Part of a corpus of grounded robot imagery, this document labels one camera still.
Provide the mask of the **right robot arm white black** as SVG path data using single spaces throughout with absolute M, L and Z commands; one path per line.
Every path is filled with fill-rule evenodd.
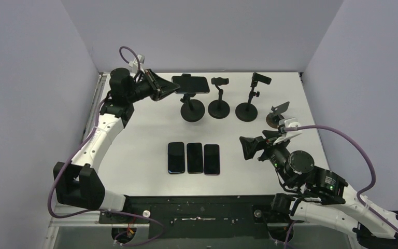
M 290 139 L 264 130 L 258 137 L 239 138 L 245 160 L 261 151 L 284 190 L 271 203 L 271 216 L 282 222 L 314 223 L 340 231 L 364 248 L 398 248 L 398 211 L 385 210 L 358 193 L 338 174 L 318 167 L 311 154 L 289 151 Z

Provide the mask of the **black smartphone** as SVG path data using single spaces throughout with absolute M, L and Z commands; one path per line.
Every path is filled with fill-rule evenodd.
M 167 171 L 169 174 L 185 172 L 185 150 L 183 142 L 170 142 L 167 146 Z
M 187 171 L 189 174 L 204 172 L 203 147 L 201 143 L 187 144 Z

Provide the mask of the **black round-base stand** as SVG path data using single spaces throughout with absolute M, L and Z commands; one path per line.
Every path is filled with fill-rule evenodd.
M 251 90 L 248 95 L 248 101 L 240 103 L 236 106 L 235 109 L 236 117 L 243 122 L 252 122 L 258 116 L 258 110 L 252 104 L 252 100 L 253 98 L 258 98 L 260 96 L 260 92 L 255 91 L 255 88 L 260 82 L 266 85 L 270 85 L 272 79 L 265 75 L 254 72 L 251 77 L 251 84 L 250 84 Z
M 223 119 L 229 115 L 230 106 L 226 101 L 222 99 L 223 89 L 221 89 L 220 86 L 229 84 L 229 79 L 222 77 L 212 78 L 211 84 L 214 85 L 218 90 L 218 99 L 209 103 L 208 113 L 213 118 Z
M 197 122 L 205 114 L 204 104 L 196 99 L 192 99 L 196 94 L 183 94 L 181 102 L 183 103 L 180 113 L 182 118 L 187 122 Z

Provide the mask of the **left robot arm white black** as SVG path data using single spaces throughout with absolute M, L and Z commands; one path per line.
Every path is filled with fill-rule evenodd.
M 134 112 L 134 103 L 145 98 L 159 101 L 180 88 L 151 69 L 132 76 L 126 68 L 110 72 L 108 91 L 98 107 L 96 121 L 88 137 L 65 162 L 53 168 L 54 191 L 58 203 L 85 210 L 112 211 L 113 217 L 128 222 L 133 209 L 127 197 L 107 190 L 98 176 L 101 162 L 114 139 L 124 130 Z

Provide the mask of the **grey smartphone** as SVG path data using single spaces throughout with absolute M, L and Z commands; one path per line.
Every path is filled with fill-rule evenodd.
M 203 76 L 173 76 L 172 81 L 178 84 L 176 94 L 207 94 L 210 87 L 206 77 Z

